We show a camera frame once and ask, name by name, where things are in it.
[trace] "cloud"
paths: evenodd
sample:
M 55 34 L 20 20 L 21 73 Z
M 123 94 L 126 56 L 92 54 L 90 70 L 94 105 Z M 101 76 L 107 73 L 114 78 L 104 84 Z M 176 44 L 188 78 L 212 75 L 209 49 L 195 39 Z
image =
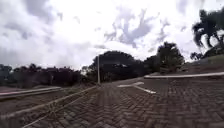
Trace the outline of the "cloud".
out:
M 185 10 L 187 9 L 187 2 L 188 0 L 178 0 L 177 1 L 177 9 L 182 14 L 185 14 Z
M 49 5 L 49 0 L 24 0 L 26 9 L 31 15 L 37 16 L 46 22 L 54 20 L 52 7 Z
M 0 0 L 0 63 L 78 69 L 107 50 L 144 60 L 163 41 L 177 43 L 189 58 L 199 51 L 191 31 L 199 9 L 223 5 L 218 0 Z

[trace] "palm frond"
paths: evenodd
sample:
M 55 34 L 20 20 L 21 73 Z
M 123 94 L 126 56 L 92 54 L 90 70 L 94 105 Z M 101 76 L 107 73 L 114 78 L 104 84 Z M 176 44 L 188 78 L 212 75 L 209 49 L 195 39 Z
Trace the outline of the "palm frond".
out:
M 192 26 L 192 30 L 194 33 L 203 28 L 203 24 L 201 22 L 197 22 Z
M 209 47 L 209 48 L 212 48 L 213 46 L 212 46 L 212 44 L 211 44 L 211 42 L 210 42 L 210 38 L 211 38 L 211 36 L 208 36 L 208 35 L 205 37 L 205 39 L 206 39 L 206 43 L 207 43 L 208 47 Z
M 198 47 L 204 47 L 204 44 L 201 42 L 201 37 L 205 34 L 204 31 L 199 31 L 194 34 L 194 41 Z

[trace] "tree canopy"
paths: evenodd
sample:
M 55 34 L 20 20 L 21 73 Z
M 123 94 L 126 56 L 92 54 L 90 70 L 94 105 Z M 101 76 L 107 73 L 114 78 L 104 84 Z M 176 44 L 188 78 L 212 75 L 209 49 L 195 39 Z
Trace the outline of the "tree canopy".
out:
M 184 57 L 181 55 L 175 43 L 164 42 L 158 48 L 157 56 L 160 67 L 171 68 L 184 63 Z

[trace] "utility pole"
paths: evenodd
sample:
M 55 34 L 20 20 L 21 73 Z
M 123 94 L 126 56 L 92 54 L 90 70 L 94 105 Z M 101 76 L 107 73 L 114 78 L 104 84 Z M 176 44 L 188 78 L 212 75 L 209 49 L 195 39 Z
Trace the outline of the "utility pole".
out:
M 98 84 L 100 85 L 100 55 L 97 57 Z

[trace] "treeline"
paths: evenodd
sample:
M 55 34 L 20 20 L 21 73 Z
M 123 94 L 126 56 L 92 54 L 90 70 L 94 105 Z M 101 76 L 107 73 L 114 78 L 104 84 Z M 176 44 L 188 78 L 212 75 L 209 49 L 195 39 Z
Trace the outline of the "treeline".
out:
M 144 61 L 136 60 L 130 54 L 119 51 L 108 51 L 99 55 L 100 77 L 102 82 L 124 80 L 144 76 L 153 72 L 175 72 L 178 65 L 184 63 L 176 44 L 165 42 L 158 48 L 156 55 Z M 97 82 L 97 57 L 93 63 L 82 70 L 69 67 L 42 68 L 35 64 L 12 69 L 0 65 L 0 86 L 31 88 L 36 85 L 72 86 Z
M 83 67 L 86 76 L 97 81 L 97 61 Z M 175 43 L 165 42 L 158 48 L 157 54 L 144 61 L 136 60 L 127 53 L 108 51 L 99 55 L 101 81 L 115 81 L 144 76 L 153 72 L 172 73 L 184 63 L 184 57 L 180 54 Z
M 42 68 L 35 64 L 21 66 L 12 69 L 10 66 L 0 64 L 0 85 L 18 88 L 31 88 L 36 85 L 46 86 L 72 86 L 76 83 L 89 82 L 80 71 L 74 71 L 69 67 Z

